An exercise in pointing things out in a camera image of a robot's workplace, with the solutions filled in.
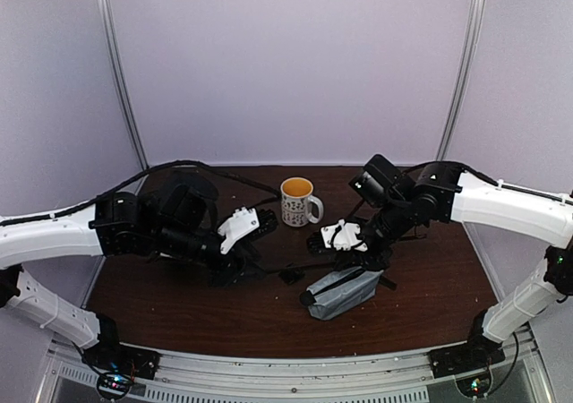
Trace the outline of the grey zipper pouch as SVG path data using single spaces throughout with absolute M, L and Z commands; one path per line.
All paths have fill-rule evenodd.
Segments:
M 360 266 L 332 271 L 306 288 L 299 301 L 312 318 L 332 320 L 373 297 L 382 273 Z

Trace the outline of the black comb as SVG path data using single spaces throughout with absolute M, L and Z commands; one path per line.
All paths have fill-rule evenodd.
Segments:
M 391 279 L 386 278 L 386 277 L 383 276 L 383 275 L 381 275 L 380 278 L 379 278 L 379 284 L 382 285 L 382 286 L 384 286 L 384 287 L 387 287 L 387 288 L 388 288 L 389 290 L 391 290 L 391 291 L 396 291 L 396 290 L 397 290 L 397 287 L 398 287 L 398 285 L 397 285 L 394 281 L 392 281 Z
M 317 269 L 324 269 L 324 268 L 332 269 L 334 267 L 334 264 L 335 264 L 335 262 L 315 262 L 315 263 L 309 263 L 309 264 L 304 264 L 304 265 L 289 264 L 289 265 L 282 267 L 282 268 L 263 270 L 263 272 L 266 275 L 273 275 L 273 274 L 279 274 L 281 272 L 291 271 L 291 270 L 317 270 Z

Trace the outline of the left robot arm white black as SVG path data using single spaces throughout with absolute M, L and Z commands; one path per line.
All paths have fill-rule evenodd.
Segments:
M 93 203 L 1 223 L 1 305 L 25 313 L 40 328 L 67 337 L 110 371 L 129 353 L 115 322 L 86 311 L 43 287 L 26 262 L 65 256 L 157 255 L 207 268 L 210 283 L 225 287 L 246 274 L 262 275 L 253 242 L 277 227 L 271 210 L 239 208 L 218 219 L 217 188 L 207 179 L 175 173 L 156 191 L 103 195 Z

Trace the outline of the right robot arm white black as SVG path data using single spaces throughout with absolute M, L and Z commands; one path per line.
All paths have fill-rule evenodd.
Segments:
M 459 361 L 475 369 L 517 328 L 554 302 L 572 295 L 572 200 L 494 180 L 455 161 L 415 166 L 419 176 L 376 154 L 350 186 L 376 209 L 364 223 L 340 221 L 333 235 L 321 235 L 326 247 L 357 251 L 358 262 L 372 266 L 392 244 L 414 227 L 433 221 L 501 228 L 547 243 L 543 259 L 513 292 L 478 314 Z

